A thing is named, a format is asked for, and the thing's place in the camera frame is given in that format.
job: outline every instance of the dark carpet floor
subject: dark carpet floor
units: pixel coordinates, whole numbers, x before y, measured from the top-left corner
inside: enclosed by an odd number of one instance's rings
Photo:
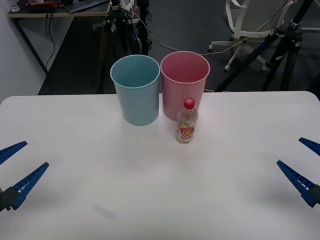
[[[295,3],[286,16],[286,23],[295,16],[302,0]],[[224,0],[150,0],[152,21],[149,29],[164,44],[197,53],[206,53],[211,41],[227,41],[231,35],[222,15]],[[320,7],[313,3],[302,21],[302,27],[320,28]],[[99,33],[94,32],[92,24],[101,22],[99,17],[76,17],[63,41],[49,77],[44,81],[39,95],[95,94],[99,60]],[[297,57],[290,91],[306,90],[315,80],[320,69],[320,34],[305,33],[300,53]],[[268,60],[273,54],[276,43],[262,56]],[[160,62],[170,51],[153,41],[149,56]],[[228,51],[222,54],[206,56],[211,65],[211,73],[206,88],[214,90],[229,72],[224,66],[232,56]],[[241,64],[247,54],[242,52],[239,59],[231,65],[231,70]],[[280,66],[269,91],[277,91],[280,86],[284,62]],[[260,91],[266,72],[261,72],[261,64],[255,60],[226,89],[227,91]],[[115,93],[109,77],[104,83],[104,93]]]

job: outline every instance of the black tripod stand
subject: black tripod stand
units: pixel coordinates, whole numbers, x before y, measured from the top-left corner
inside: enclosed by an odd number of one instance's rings
[[[266,64],[270,68],[270,72],[266,77],[266,81],[262,87],[262,91],[266,91],[272,79],[284,59],[286,53],[287,60],[284,68],[284,73],[280,85],[280,91],[287,91],[290,80],[295,67],[298,52],[302,44],[302,30],[300,28],[301,20],[305,16],[307,10],[313,0],[304,0],[301,8],[295,18],[291,20],[286,27],[280,27],[274,32],[271,32],[265,40],[242,62],[242,65],[235,69],[215,90],[215,92],[224,91],[227,86],[252,62],[259,56],[267,47],[269,47],[277,38],[282,38],[277,46],[270,61]]]
[[[149,6],[149,0],[138,1],[138,6],[140,7],[141,19],[145,21],[147,7]],[[127,52],[130,48],[132,54],[145,54],[148,55],[150,44],[148,44],[148,32],[142,23],[138,24],[138,36],[141,40],[141,50],[139,40],[136,37],[133,27],[133,21],[131,19],[130,13],[121,8],[119,0],[112,0],[112,6],[108,15],[105,17],[102,23],[102,32],[100,40],[100,57],[98,64],[98,81],[97,81],[97,94],[104,93],[104,81],[106,78],[106,70],[110,70],[112,62],[108,63],[108,57],[110,53],[113,53],[114,59],[117,59],[115,44],[113,42],[112,36],[112,25],[115,27],[119,33],[121,46],[124,52]]]

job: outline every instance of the red bottle cap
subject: red bottle cap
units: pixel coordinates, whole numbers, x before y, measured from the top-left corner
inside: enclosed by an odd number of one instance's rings
[[[187,110],[192,110],[195,108],[195,100],[191,97],[189,98],[186,98],[184,100],[184,108],[187,109]]]

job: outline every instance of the chair wheel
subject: chair wheel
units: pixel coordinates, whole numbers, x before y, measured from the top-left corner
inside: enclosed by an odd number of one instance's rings
[[[225,66],[224,66],[224,70],[225,70],[226,72],[229,72],[230,66],[229,66],[229,65],[225,65]]]

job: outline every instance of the desk leg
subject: desk leg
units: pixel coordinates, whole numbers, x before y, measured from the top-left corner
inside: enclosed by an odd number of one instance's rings
[[[11,18],[11,20],[12,20],[14,26],[16,27],[16,29],[18,30],[18,32],[20,33],[20,35],[22,36],[23,40],[25,41],[25,43],[27,44],[27,46],[31,50],[31,52],[32,52],[33,56],[35,57],[36,61],[38,62],[38,64],[42,68],[42,70],[44,71],[45,75],[48,76],[48,74],[49,74],[48,70],[46,69],[46,66],[41,61],[40,57],[38,56],[36,50],[34,49],[34,47],[31,44],[31,42],[29,41],[29,39],[28,39],[27,35],[25,34],[24,30],[20,26],[19,18]]]

